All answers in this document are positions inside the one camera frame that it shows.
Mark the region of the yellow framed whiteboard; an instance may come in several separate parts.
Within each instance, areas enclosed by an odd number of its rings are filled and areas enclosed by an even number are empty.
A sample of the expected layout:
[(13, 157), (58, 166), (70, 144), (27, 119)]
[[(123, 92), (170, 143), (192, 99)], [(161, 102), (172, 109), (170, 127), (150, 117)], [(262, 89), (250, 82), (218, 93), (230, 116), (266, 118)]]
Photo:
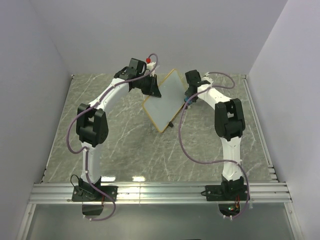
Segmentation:
[(161, 97), (146, 97), (142, 102), (142, 108), (156, 130), (162, 133), (185, 104), (185, 91), (187, 88), (176, 69), (172, 69), (169, 72), (158, 88)]

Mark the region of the blue whiteboard eraser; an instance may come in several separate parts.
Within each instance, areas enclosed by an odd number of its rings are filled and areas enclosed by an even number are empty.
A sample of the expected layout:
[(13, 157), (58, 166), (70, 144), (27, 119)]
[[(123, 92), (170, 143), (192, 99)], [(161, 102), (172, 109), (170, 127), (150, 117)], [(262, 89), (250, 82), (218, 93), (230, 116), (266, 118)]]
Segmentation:
[(184, 102), (188, 105), (191, 105), (193, 103), (193, 100), (189, 100), (187, 97), (184, 99)]

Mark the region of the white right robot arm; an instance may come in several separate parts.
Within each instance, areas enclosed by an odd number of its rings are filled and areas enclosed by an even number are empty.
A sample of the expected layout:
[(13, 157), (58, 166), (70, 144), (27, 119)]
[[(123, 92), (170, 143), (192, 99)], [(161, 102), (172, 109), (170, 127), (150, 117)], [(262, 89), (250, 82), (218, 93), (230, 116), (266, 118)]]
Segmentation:
[(235, 81), (227, 74), (223, 74), (232, 82), (232, 86), (214, 85), (209, 77), (211, 72), (201, 77), (197, 70), (190, 70), (185, 73), (188, 88), (185, 92), (186, 108), (189, 104), (198, 99), (206, 102), (214, 110), (214, 129), (220, 137), (223, 151), (223, 170), (220, 193), (226, 200), (232, 200), (243, 190), (244, 174), (241, 170), (240, 146), (243, 132), (246, 128), (242, 102), (238, 98), (230, 98), (220, 91), (221, 89), (232, 89)]

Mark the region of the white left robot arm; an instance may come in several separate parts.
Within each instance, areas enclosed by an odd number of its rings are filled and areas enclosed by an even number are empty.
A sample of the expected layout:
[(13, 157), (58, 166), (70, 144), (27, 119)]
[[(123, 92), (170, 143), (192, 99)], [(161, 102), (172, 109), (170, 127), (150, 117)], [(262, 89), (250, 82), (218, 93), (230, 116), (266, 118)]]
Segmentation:
[(152, 62), (149, 57), (145, 61), (132, 58), (96, 99), (78, 107), (75, 130), (83, 148), (83, 169), (78, 185), (89, 201), (96, 201), (101, 196), (100, 151), (109, 134), (107, 115), (132, 89), (161, 98), (155, 74), (157, 66), (158, 61)]

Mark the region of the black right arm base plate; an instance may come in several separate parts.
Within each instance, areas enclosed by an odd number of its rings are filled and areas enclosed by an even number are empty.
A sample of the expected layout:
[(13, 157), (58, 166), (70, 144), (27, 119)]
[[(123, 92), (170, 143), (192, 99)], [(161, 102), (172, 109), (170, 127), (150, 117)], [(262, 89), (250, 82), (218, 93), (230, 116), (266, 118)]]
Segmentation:
[(206, 185), (200, 193), (207, 202), (235, 202), (246, 201), (248, 197), (247, 186), (226, 187), (222, 185)]

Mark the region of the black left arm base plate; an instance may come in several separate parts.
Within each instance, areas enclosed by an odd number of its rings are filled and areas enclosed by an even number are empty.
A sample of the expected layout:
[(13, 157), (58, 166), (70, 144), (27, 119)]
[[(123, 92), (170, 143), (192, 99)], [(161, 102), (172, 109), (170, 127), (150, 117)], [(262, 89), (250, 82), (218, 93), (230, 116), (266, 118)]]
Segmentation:
[[(101, 186), (100, 190), (110, 196), (114, 201), (117, 199), (118, 186), (115, 185), (105, 185)], [(104, 196), (103, 194), (97, 192), (93, 193), (81, 189), (78, 185), (74, 187), (73, 194), (71, 197), (72, 202), (110, 202), (111, 200)]]

